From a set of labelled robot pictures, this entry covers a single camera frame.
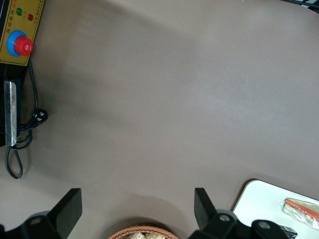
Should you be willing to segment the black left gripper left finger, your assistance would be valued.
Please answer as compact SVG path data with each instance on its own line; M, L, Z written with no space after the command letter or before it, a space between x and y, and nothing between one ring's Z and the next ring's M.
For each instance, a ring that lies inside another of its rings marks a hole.
M23 239L66 239L82 215L82 192L70 189L46 214L37 214L21 226Z

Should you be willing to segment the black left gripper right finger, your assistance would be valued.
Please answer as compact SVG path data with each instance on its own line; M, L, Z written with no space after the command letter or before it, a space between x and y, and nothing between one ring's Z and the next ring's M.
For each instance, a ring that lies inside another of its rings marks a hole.
M232 239L237 217L229 210L216 209L204 188L194 190L194 215L199 227L197 239Z

